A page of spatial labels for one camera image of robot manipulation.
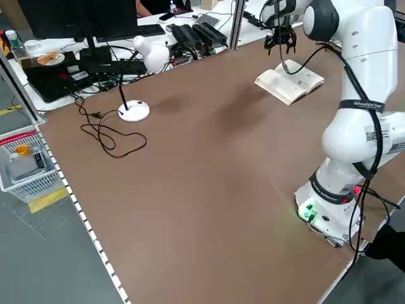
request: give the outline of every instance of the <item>white table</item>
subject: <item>white table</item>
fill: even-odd
[[[250,0],[246,4],[246,11],[256,15],[256,18],[259,17],[261,8],[263,7],[265,3],[265,0]],[[189,24],[192,25],[194,24],[195,20],[192,19],[192,15],[199,15],[203,13],[208,13],[209,15],[217,18],[220,20],[218,25],[216,25],[216,28],[221,28],[221,32],[226,35],[228,38],[230,37],[231,30],[232,30],[232,22],[234,19],[233,15],[219,15],[215,13],[234,13],[235,9],[235,3],[233,0],[223,0],[218,2],[218,4],[214,7],[214,9],[210,11],[206,11],[204,9],[201,9],[199,6],[193,7],[192,8],[194,11],[192,13],[187,13],[183,14],[180,16],[176,16],[174,18],[171,18],[167,20],[166,22],[162,22],[159,20],[159,17],[163,14],[160,15],[154,15],[154,16],[149,16],[145,18],[140,18],[138,19],[138,24],[139,25],[146,25],[146,24],[152,24],[152,23],[160,23],[161,26],[165,29],[165,27],[169,24],[176,24],[176,25],[183,25],[183,24]],[[270,33],[269,30],[261,30],[258,27],[255,27],[254,25],[250,24],[247,22],[246,19],[243,20],[242,22],[242,27],[240,29],[240,35],[239,35],[239,45],[247,44],[252,41],[256,41],[258,39],[264,38],[266,35]],[[152,36],[152,37],[147,37],[146,38],[149,42],[153,44],[162,44],[165,45],[167,42],[168,45],[173,45],[176,43],[176,40],[174,36],[166,31],[166,35],[159,35],[159,36]],[[105,46],[106,43],[96,43],[96,46]],[[122,41],[114,41],[109,43],[110,46],[124,46],[126,48],[131,48],[132,47],[132,41],[131,40],[122,40]],[[50,51],[73,51],[77,52],[82,48],[86,48],[86,44],[83,42],[78,42],[75,43],[73,39],[45,39],[40,42],[41,46],[41,51],[43,53],[50,52]],[[225,48],[221,47],[216,49],[216,52],[223,51]],[[131,56],[130,51],[126,51],[124,49],[114,49],[115,54],[117,55],[118,58],[129,58]],[[15,60],[10,60],[10,64],[13,67],[13,70],[17,74],[17,77],[20,79],[21,83],[25,86],[25,89],[30,96],[34,106],[37,108],[39,111],[51,111],[55,110],[57,108],[60,108],[62,106],[69,105],[73,103],[73,98],[71,96],[65,96],[63,98],[60,98],[52,103],[45,103],[44,100],[34,91],[34,89],[28,84],[27,81],[27,76],[25,75],[24,71],[22,70],[21,66],[15,61]],[[86,88],[87,92],[94,91],[96,93],[98,89],[96,87],[90,87]],[[89,94],[82,94],[84,98],[89,97]]]

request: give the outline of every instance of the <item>lamp head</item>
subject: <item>lamp head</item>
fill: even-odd
[[[160,71],[169,59],[169,49],[159,44],[150,44],[143,36],[134,38],[134,48],[142,54],[145,67],[151,73]]]

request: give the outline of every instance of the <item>lamp base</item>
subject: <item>lamp base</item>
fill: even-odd
[[[127,101],[129,110],[125,109],[124,104],[118,108],[118,115],[126,122],[140,122],[149,115],[149,106],[147,103],[139,100]]]

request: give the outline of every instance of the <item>white desk lamp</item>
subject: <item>white desk lamp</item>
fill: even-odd
[[[134,38],[134,48],[138,51],[144,60],[146,69],[151,73],[160,71],[169,59],[169,49],[159,44],[148,43],[143,36]],[[129,59],[128,63],[135,57],[136,53]],[[121,74],[120,85],[122,84],[123,73]],[[121,86],[120,94],[123,104],[118,109],[118,114],[126,122],[140,122],[149,115],[149,106],[147,103],[139,100],[126,101]]]

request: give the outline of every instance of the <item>white plastic basket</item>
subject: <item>white plastic basket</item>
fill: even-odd
[[[29,180],[19,184],[12,184],[5,171],[5,164],[8,162],[10,154],[21,145],[28,144],[31,148],[38,147],[44,152],[45,162],[50,168],[43,174],[36,175]],[[10,193],[22,200],[30,203],[47,194],[53,193],[63,187],[59,174],[54,169],[54,165],[46,152],[38,131],[34,126],[28,126],[0,136],[0,188],[1,191]]]

